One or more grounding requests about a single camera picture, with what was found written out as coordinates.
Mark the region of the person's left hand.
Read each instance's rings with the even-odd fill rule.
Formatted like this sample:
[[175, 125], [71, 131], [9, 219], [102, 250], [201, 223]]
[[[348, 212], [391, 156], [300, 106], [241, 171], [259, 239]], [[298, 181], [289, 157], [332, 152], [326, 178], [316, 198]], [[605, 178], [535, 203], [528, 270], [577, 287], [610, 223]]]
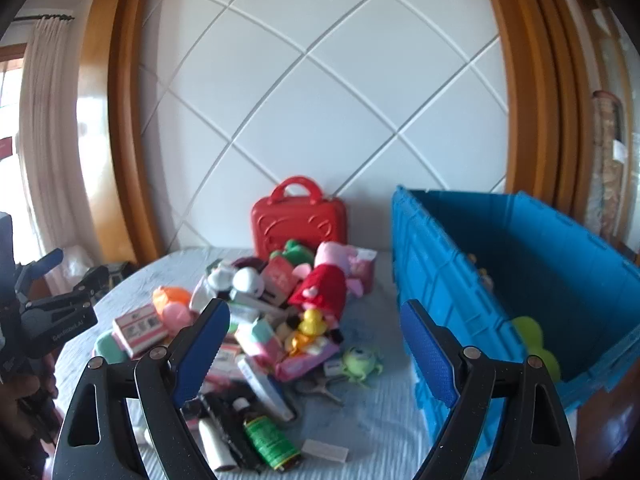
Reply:
[[18, 374], [1, 384], [1, 458], [18, 469], [40, 470], [48, 457], [42, 445], [42, 429], [26, 404], [41, 386], [54, 398], [58, 395], [55, 357], [49, 353], [41, 364], [39, 376]]

